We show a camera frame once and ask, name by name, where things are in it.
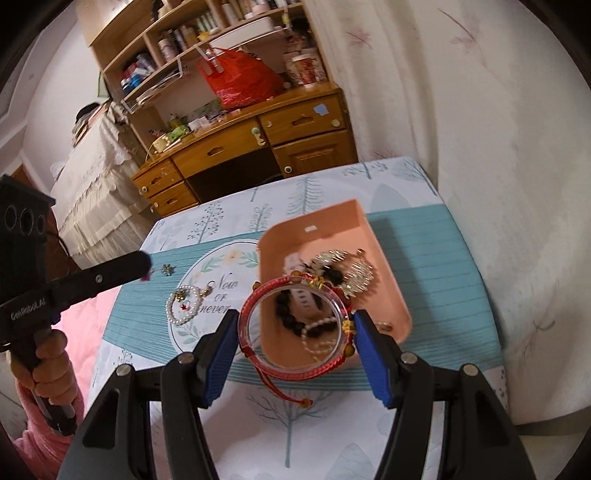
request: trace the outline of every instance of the red plastic bag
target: red plastic bag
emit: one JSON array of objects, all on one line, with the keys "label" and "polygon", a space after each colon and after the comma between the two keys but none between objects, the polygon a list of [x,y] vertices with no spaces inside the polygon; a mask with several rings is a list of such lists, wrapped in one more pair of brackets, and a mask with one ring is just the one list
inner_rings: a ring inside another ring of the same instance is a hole
[{"label": "red plastic bag", "polygon": [[[226,110],[264,102],[285,90],[282,78],[262,60],[243,51],[213,50],[222,54],[208,61],[199,60],[197,68]],[[207,72],[203,63],[207,63],[211,73]]]}]

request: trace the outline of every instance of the red bangle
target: red bangle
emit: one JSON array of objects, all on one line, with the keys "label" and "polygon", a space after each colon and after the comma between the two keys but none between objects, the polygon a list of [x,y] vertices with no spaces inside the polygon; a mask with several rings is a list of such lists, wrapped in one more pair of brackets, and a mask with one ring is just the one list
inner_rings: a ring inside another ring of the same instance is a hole
[{"label": "red bangle", "polygon": [[[327,357],[326,361],[322,362],[317,367],[306,371],[290,372],[284,369],[276,368],[265,362],[256,355],[249,335],[248,326],[251,314],[258,303],[264,298],[282,289],[282,287],[286,286],[297,286],[298,288],[306,289],[309,288],[320,297],[325,297],[325,300],[331,304],[333,312],[337,318],[339,337],[337,339],[335,350]],[[238,319],[238,341],[240,344],[240,350],[252,362],[257,370],[267,374],[270,377],[278,378],[279,380],[311,380],[312,378],[316,378],[330,372],[345,361],[346,357],[348,356],[345,355],[345,352],[350,354],[352,345],[350,347],[348,346],[352,343],[353,339],[353,333],[349,329],[343,330],[344,322],[347,322],[347,325],[350,325],[350,312],[343,303],[342,298],[344,297],[338,294],[338,289],[333,288],[329,283],[324,283],[317,277],[311,277],[309,275],[275,278],[273,280],[269,280],[263,285],[260,285],[247,298],[240,312],[240,317]]]}]

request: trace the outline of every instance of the blue gripper pad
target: blue gripper pad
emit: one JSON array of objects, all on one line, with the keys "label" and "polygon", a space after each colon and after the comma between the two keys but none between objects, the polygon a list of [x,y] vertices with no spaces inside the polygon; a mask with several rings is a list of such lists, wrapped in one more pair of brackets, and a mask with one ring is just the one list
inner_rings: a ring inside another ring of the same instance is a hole
[{"label": "blue gripper pad", "polygon": [[355,312],[353,321],[357,331],[353,341],[374,397],[381,400],[384,407],[393,408],[395,398],[390,390],[390,377],[392,369],[397,368],[396,359],[365,310]]},{"label": "blue gripper pad", "polygon": [[197,376],[205,383],[203,408],[222,394],[238,348],[238,311],[228,310],[197,362]]}]

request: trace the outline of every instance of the camera lens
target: camera lens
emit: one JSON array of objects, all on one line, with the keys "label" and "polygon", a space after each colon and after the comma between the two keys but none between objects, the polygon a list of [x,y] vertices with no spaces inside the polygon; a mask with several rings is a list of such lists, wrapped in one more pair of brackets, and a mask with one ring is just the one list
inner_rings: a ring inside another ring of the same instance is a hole
[{"label": "camera lens", "polygon": [[33,213],[28,209],[25,208],[21,212],[21,233],[25,235],[30,235],[33,231]]},{"label": "camera lens", "polygon": [[9,205],[4,213],[4,226],[7,230],[12,230],[17,225],[17,209],[14,205]]},{"label": "camera lens", "polygon": [[45,233],[45,217],[43,215],[39,215],[37,217],[37,233],[39,235],[43,235]]}]

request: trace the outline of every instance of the box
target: box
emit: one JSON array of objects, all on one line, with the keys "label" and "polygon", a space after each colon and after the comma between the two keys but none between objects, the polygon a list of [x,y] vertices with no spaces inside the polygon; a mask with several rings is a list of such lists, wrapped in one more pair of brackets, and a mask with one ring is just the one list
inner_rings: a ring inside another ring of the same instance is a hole
[{"label": "box", "polygon": [[249,22],[246,25],[236,28],[231,32],[220,35],[209,42],[211,48],[225,48],[230,50],[237,45],[243,44],[253,38],[257,38],[265,33],[270,33],[275,30],[273,20],[269,17],[260,18],[254,22]]},{"label": "box", "polygon": [[[352,309],[365,309],[374,322],[392,327],[398,343],[410,333],[412,321],[407,305],[388,261],[365,214],[357,202],[350,200],[322,210],[279,223],[263,234],[258,243],[261,282],[284,275],[285,258],[298,252],[304,262],[327,250],[341,249],[354,253],[365,250],[365,259],[373,266],[374,279],[368,291],[352,299]],[[301,348],[301,339],[275,321],[274,305],[261,305],[261,348],[268,360],[278,366],[297,369],[314,364],[310,353]],[[345,365],[359,365],[357,355]]]}]

